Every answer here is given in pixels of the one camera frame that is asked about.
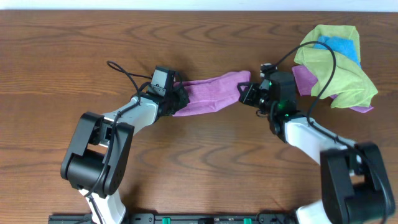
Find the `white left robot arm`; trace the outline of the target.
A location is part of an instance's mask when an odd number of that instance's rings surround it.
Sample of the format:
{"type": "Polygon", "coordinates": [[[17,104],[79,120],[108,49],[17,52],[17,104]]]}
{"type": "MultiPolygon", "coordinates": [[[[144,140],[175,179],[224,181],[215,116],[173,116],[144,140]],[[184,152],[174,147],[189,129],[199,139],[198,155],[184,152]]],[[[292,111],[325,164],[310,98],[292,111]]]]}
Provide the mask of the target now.
{"type": "Polygon", "coordinates": [[[88,202],[92,223],[128,223],[119,186],[133,136],[187,106],[181,83],[162,88],[145,83],[129,103],[105,114],[83,113],[63,159],[60,175],[88,202]]]}

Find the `purple microfibre cloth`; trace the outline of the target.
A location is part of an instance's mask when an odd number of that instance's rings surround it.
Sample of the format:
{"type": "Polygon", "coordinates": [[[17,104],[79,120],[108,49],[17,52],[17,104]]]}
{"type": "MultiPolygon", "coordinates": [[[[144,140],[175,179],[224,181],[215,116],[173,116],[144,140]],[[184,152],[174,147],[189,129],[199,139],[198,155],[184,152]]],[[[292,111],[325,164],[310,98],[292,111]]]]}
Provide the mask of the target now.
{"type": "Polygon", "coordinates": [[[174,116],[214,113],[236,103],[240,97],[238,84],[249,82],[250,77],[249,71],[242,70],[206,80],[182,82],[190,102],[186,107],[178,110],[174,116]]]}

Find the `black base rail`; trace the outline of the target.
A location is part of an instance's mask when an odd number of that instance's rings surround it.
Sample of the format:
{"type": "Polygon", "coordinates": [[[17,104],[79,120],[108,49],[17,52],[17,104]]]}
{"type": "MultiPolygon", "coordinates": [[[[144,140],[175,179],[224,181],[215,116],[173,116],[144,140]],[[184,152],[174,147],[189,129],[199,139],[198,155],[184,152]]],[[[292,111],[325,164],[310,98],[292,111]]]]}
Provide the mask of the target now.
{"type": "MultiPolygon", "coordinates": [[[[97,223],[93,215],[50,215],[49,224],[97,223]]],[[[298,224],[293,213],[258,213],[251,214],[207,214],[207,215],[171,215],[153,213],[132,213],[125,215],[120,222],[98,221],[98,223],[122,224],[298,224]]]]}

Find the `blue microfibre cloth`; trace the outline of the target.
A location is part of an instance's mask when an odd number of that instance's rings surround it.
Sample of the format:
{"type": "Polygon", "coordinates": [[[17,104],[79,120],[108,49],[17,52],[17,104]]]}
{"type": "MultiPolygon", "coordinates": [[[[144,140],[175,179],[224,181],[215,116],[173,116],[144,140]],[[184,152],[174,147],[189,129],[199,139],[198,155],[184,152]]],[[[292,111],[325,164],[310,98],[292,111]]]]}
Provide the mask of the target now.
{"type": "Polygon", "coordinates": [[[343,54],[361,67],[357,50],[355,49],[354,41],[351,39],[344,39],[341,37],[328,37],[325,35],[319,36],[318,42],[323,42],[328,45],[333,51],[343,54]]]}

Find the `green microfibre cloth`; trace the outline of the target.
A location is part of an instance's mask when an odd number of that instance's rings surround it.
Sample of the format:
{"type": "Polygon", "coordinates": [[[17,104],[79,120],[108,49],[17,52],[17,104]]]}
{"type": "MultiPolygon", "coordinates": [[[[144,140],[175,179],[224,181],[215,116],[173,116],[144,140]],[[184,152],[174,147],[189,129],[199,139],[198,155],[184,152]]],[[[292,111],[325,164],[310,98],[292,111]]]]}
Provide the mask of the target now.
{"type": "Polygon", "coordinates": [[[306,66],[318,79],[311,95],[317,96],[327,85],[320,98],[334,96],[332,108],[370,106],[378,93],[373,82],[355,62],[318,42],[321,35],[353,40],[361,62],[359,33],[354,26],[317,25],[302,41],[308,45],[299,48],[294,58],[295,63],[306,66]]]}

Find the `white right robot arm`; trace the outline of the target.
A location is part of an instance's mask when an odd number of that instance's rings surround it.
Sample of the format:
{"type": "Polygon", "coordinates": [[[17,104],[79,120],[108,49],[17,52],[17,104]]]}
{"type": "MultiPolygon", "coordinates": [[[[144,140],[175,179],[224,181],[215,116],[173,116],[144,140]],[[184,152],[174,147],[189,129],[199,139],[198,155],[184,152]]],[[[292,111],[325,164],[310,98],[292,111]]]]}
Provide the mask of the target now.
{"type": "Polygon", "coordinates": [[[265,115],[270,130],[320,165],[322,207],[330,223],[385,223],[396,211],[384,161],[373,142],[357,143],[296,107],[295,85],[238,83],[239,101],[265,115]]]}

